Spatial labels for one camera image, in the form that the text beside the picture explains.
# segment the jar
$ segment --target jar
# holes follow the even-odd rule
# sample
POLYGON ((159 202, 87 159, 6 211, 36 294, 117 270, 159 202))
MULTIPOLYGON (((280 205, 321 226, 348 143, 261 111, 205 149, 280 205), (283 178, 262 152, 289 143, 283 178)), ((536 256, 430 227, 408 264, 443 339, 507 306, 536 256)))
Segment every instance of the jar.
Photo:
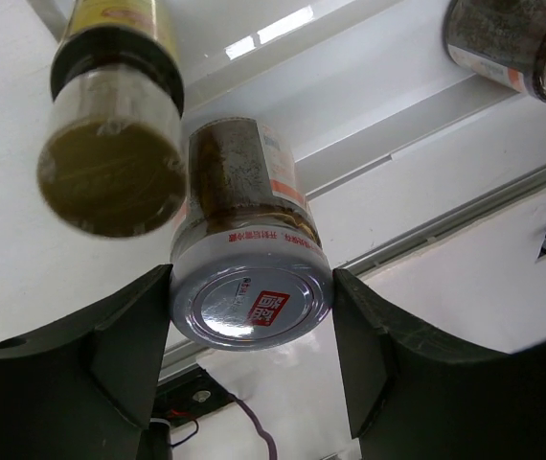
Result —
POLYGON ((184 111, 184 86, 168 4, 77 0, 52 64, 52 97, 76 76, 111 64, 139 70, 184 111))
POLYGON ((546 0, 455 0, 445 38, 459 65, 546 103, 546 0))
POLYGON ((81 74, 57 95, 37 180, 50 207, 93 235, 132 237, 177 212, 186 195, 177 107, 127 66, 81 74))
POLYGON ((188 156, 171 250, 177 329, 225 350, 311 331, 330 309, 332 276, 289 148, 270 128, 232 118, 195 132, 188 156))

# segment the red logo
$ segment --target red logo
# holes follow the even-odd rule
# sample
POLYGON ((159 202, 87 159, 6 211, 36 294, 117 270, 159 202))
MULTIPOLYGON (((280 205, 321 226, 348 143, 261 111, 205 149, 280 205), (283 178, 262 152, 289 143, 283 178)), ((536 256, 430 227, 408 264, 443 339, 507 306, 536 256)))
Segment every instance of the red logo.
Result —
POLYGON ((264 290, 258 296, 252 310, 247 315, 247 324, 252 326, 270 326, 285 303, 290 299, 288 294, 264 290))

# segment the purple cable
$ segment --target purple cable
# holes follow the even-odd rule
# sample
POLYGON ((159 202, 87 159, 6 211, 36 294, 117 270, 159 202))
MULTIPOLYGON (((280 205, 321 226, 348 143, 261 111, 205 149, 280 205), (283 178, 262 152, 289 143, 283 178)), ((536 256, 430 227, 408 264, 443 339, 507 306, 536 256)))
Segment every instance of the purple cable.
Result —
POLYGON ((243 412, 245 412, 245 414, 254 424, 254 428, 256 429, 258 435, 266 442, 266 445, 269 448, 269 460, 277 460, 277 446, 275 445, 275 440, 273 439, 273 436, 264 430, 261 421, 258 420, 258 417, 254 411, 250 409, 249 405, 247 405, 243 400, 237 398, 235 395, 229 394, 229 397, 232 401, 237 403, 241 409, 243 409, 243 412))

